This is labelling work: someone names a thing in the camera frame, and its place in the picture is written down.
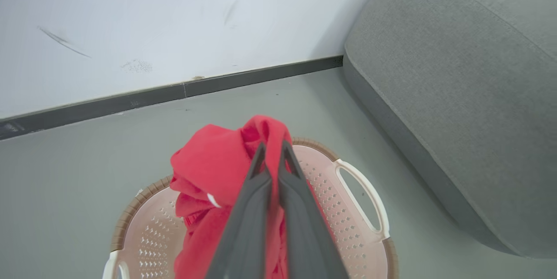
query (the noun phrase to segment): basket handle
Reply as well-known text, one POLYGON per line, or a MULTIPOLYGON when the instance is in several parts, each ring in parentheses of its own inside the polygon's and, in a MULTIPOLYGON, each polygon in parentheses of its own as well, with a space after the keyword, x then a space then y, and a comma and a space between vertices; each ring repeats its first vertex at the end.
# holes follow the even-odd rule
POLYGON ((376 235, 380 236, 381 241, 383 241, 384 239, 389 238, 390 237, 390 235, 389 235, 389 218, 386 216, 385 206, 383 205, 381 197, 379 197, 379 194, 377 193, 376 188, 373 187, 371 182, 369 182, 368 178, 366 178, 366 176, 364 176, 364 174, 362 174, 360 172, 360 170, 356 169, 356 167, 352 166, 351 164, 348 164, 347 162, 345 162, 341 159, 337 159, 334 162, 334 164, 335 164, 335 167, 336 167, 336 175, 338 176, 340 182, 342 183, 342 185, 344 186, 344 188, 348 192, 348 195, 350 196, 350 199, 352 199, 352 202, 354 202, 354 205, 356 205, 356 208, 358 208, 358 210, 360 211, 360 214, 362 214, 362 217, 364 217, 364 220, 365 220, 366 224, 368 224, 368 227, 376 235), (364 190, 366 191, 366 193, 368 194, 370 199, 372 199, 373 206, 376 208, 377 217, 379 218, 379 230, 377 230, 375 227, 373 227, 372 223, 369 221, 366 214, 362 211, 362 208, 360 208, 358 202, 356 201, 356 198, 354 198, 354 195, 350 191, 350 188, 348 188, 348 186, 346 185, 346 182, 344 181, 344 179, 342 178, 342 175, 340 174, 341 169, 344 169, 349 174, 351 174, 352 177, 354 177, 358 181, 358 183, 364 188, 364 190))
POLYGON ((119 261, 118 255, 121 250, 116 250, 110 252, 110 257, 106 261, 105 269, 103 271, 103 279, 117 279, 118 271, 117 267, 120 269, 122 279, 130 279, 130 272, 126 263, 119 261))

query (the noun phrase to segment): white wall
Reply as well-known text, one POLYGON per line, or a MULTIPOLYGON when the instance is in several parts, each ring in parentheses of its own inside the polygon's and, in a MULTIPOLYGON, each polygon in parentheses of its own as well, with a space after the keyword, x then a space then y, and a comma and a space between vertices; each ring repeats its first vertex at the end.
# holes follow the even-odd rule
POLYGON ((365 2, 0 0, 0 118, 338 55, 365 2))

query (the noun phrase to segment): wall scuff mark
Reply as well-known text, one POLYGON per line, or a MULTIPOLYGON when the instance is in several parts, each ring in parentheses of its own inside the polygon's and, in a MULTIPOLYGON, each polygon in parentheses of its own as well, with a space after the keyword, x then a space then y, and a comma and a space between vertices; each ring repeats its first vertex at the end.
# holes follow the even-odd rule
POLYGON ((228 22, 230 21, 230 18, 232 17, 232 14, 234 13, 234 9, 236 8, 237 4, 238 4, 238 0, 235 0, 234 3, 232 3, 230 7, 225 11, 225 25, 227 25, 228 22))
POLYGON ((53 39, 53 40, 57 41, 60 45, 66 47, 66 48, 68 48, 68 49, 70 49, 70 50, 72 50, 72 51, 75 51, 76 53, 78 53, 78 54, 80 54, 80 55, 82 55, 82 56, 85 56, 85 57, 88 57, 88 58, 91 57, 91 56, 86 55, 85 53, 82 53, 81 51, 79 51, 79 49, 77 49, 76 47, 74 47, 74 45, 72 45, 72 43, 70 43, 69 41, 67 41, 67 40, 65 40, 65 39, 62 39, 62 38, 59 37, 58 35, 55 35, 54 33, 52 33, 52 32, 50 32, 50 31, 46 30, 45 28, 39 26, 38 29, 39 29, 40 31, 42 31, 42 33, 48 35, 48 37, 50 37, 50 39, 53 39))
POLYGON ((153 65, 146 61, 141 61, 139 59, 134 59, 133 61, 128 61, 120 66, 124 71, 127 72, 151 72, 153 71, 153 65))

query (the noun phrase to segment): gray floor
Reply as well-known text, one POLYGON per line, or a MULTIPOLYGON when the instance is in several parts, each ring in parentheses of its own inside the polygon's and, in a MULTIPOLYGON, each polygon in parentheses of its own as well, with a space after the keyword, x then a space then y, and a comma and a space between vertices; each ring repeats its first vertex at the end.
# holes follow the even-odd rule
POLYGON ((557 260, 499 253, 459 231, 361 108, 331 69, 4 140, 2 277, 100 278, 114 224, 139 188, 171 174, 171 154, 197 129, 238 128, 254 114, 326 144, 368 176, 386 205, 402 279, 556 277, 557 260))

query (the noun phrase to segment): dark gray baseboard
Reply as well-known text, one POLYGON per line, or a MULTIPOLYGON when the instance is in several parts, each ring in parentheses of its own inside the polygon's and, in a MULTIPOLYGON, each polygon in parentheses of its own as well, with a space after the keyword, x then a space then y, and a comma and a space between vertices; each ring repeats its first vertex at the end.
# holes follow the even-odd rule
POLYGON ((135 108, 342 66, 342 56, 141 90, 0 120, 0 140, 135 108))

